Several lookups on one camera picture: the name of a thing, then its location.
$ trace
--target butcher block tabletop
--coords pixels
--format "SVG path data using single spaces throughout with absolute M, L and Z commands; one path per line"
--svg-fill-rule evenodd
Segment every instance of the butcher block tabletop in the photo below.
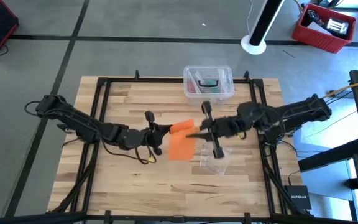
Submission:
M 90 114 L 98 78 L 82 77 L 75 108 Z M 283 105 L 278 80 L 264 79 L 264 85 L 267 104 Z M 233 116 L 239 103 L 251 101 L 248 84 L 234 84 L 234 88 L 232 98 L 223 104 L 213 105 L 214 118 Z M 97 118 L 103 93 L 104 87 L 99 97 Z M 111 83 L 104 122 L 144 129 L 148 127 L 144 112 L 150 110 L 154 112 L 157 124 L 193 119 L 195 125 L 199 125 L 205 119 L 200 105 L 189 102 L 183 93 L 182 83 Z M 75 134 L 67 134 L 65 141 L 75 138 Z M 247 132 L 245 140 L 237 137 L 219 139 L 222 147 L 232 151 L 224 175 L 213 174 L 200 167 L 200 149 L 210 147 L 201 139 L 197 140 L 195 156 L 191 161 L 168 160 L 169 138 L 169 134 L 164 137 L 161 145 L 163 154 L 157 156 L 157 162 L 147 165 L 134 159 L 112 156 L 101 145 L 88 214 L 104 215 L 106 210 L 110 210 L 112 215 L 243 217 L 249 212 L 252 217 L 270 216 L 255 129 Z M 135 156 L 134 150 L 107 147 L 112 152 Z M 75 141 L 62 149 L 48 210 L 57 207 L 74 186 L 82 148 L 83 143 Z M 146 147 L 140 147 L 139 152 L 142 158 L 148 158 Z M 286 184 L 288 175 L 299 170 L 298 160 L 295 151 L 284 144 L 277 146 L 277 157 L 282 181 Z M 291 182 L 302 184 L 300 174 L 293 174 Z M 275 209 L 280 213 L 278 193 L 273 183 L 272 188 Z M 82 207 L 84 189 L 80 192 L 78 208 Z

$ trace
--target gray floor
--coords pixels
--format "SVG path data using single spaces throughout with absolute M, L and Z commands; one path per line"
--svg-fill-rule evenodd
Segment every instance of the gray floor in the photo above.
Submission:
M 71 35 L 83 3 L 82 0 L 5 1 L 21 21 L 16 34 L 26 35 Z M 262 5 L 261 1 L 254 1 L 251 28 Z M 212 0 L 212 3 L 91 0 L 80 35 L 240 39 L 247 33 L 245 18 L 249 6 L 248 1 L 238 0 Z M 297 17 L 295 3 L 285 1 L 267 40 L 291 40 Z M 355 41 L 358 41 L 358 28 Z M 25 114 L 23 107 L 50 92 L 67 44 L 56 40 L 10 40 L 9 53 L 0 57 L 0 216 L 39 122 Z M 181 76 L 183 67 L 193 64 L 226 64 L 235 77 L 249 70 L 254 78 L 279 78 L 285 102 L 291 103 L 346 85 L 349 71 L 358 69 L 358 48 L 345 47 L 338 54 L 331 54 L 313 47 L 269 45 L 265 53 L 255 56 L 236 44 L 77 41 L 59 94 L 73 102 L 83 75 L 133 76 L 139 69 L 143 77 Z M 346 108 L 351 108 L 351 103 L 335 106 L 330 121 L 346 115 Z M 334 143 L 319 142 L 318 138 L 303 139 L 327 125 L 321 123 L 302 129 L 298 137 L 300 145 L 296 146 L 332 147 Z M 16 215 L 45 211 L 64 137 L 56 122 L 48 123 Z M 308 183 L 316 175 L 305 173 L 303 177 Z M 315 202 L 316 209 L 327 204 L 327 200 Z

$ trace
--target red crate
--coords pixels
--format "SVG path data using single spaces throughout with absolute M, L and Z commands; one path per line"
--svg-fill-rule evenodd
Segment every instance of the red crate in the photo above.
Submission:
M 329 18 L 335 18 L 335 19 L 342 20 L 344 22 L 348 22 L 349 35 L 347 35 L 347 38 L 342 39 L 339 37 L 335 37 L 333 35 L 324 34 L 317 30 L 309 29 L 301 25 L 303 17 L 307 13 L 308 9 L 316 11 L 319 18 L 323 22 L 327 22 Z M 347 16 L 339 12 L 335 12 L 333 10 L 326 9 L 320 6 L 316 6 L 314 4 L 307 4 L 306 8 L 303 10 L 302 16 L 299 18 L 298 22 L 296 23 L 295 29 L 292 34 L 292 38 L 302 43 L 326 50 L 328 52 L 337 53 L 346 44 L 352 42 L 355 26 L 356 26 L 356 19 L 354 17 Z

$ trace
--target black metal frame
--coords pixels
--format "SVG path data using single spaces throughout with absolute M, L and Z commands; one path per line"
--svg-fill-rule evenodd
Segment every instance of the black metal frame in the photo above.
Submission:
M 114 82 L 142 82 L 142 83 L 183 83 L 182 78 L 140 78 L 139 72 L 136 71 L 134 78 L 99 78 L 97 81 L 91 116 L 96 116 L 96 109 L 99 103 L 99 96 L 101 94 L 102 87 L 104 88 L 103 100 L 101 105 L 101 112 L 99 115 L 99 120 L 104 120 L 104 115 L 106 113 L 106 108 L 108 104 L 109 92 L 111 89 L 111 83 Z M 266 105 L 266 97 L 264 91 L 264 83 L 262 79 L 250 79 L 248 72 L 244 75 L 243 79 L 236 79 L 234 83 L 243 83 L 249 84 L 250 93 L 252 101 L 256 102 L 256 91 L 255 88 L 259 89 L 261 102 Z M 296 205 L 291 201 L 286 190 L 283 188 L 280 168 L 278 166 L 278 159 L 276 155 L 276 146 L 269 146 L 270 153 L 272 155 L 272 165 L 273 170 L 270 168 L 265 148 L 267 147 L 263 143 L 262 134 L 258 134 L 259 140 L 259 150 L 260 157 L 262 161 L 265 188 L 267 192 L 267 202 L 268 210 L 270 217 L 264 218 L 253 218 L 250 216 L 250 213 L 244 213 L 243 217 L 185 217 L 185 216 L 137 216 L 137 215 L 111 215 L 111 211 L 106 211 L 104 215 L 88 215 L 88 206 L 91 197 L 91 188 L 93 184 L 93 177 L 96 169 L 96 162 L 99 151 L 99 144 L 95 144 L 91 154 L 91 159 L 86 166 L 86 157 L 89 151 L 89 144 L 84 144 L 82 155 L 80 159 L 80 164 L 78 166 L 78 173 L 76 177 L 76 184 L 70 190 L 67 197 L 62 201 L 59 207 L 47 212 L 42 215 L 29 215 L 23 217 L 5 217 L 0 218 L 0 223 L 73 223 L 82 220 L 104 220 L 104 223 L 112 223 L 114 220 L 135 220 L 135 221 L 170 221 L 175 223 L 184 223 L 188 221 L 202 221 L 202 222 L 242 222 L 242 223 L 251 223 L 251 222 L 267 222 L 267 223 L 357 223 L 357 222 L 348 222 L 343 220 L 333 220 L 327 218 L 315 218 L 307 213 L 303 214 L 299 212 L 296 208 Z M 80 189 L 82 185 L 86 183 L 86 189 L 84 194 L 84 200 L 82 204 L 82 209 L 77 211 L 78 197 L 80 194 Z M 278 214 L 275 212 L 272 186 L 270 181 L 273 182 L 278 191 L 281 213 Z M 292 215 L 287 215 L 287 207 L 291 210 Z

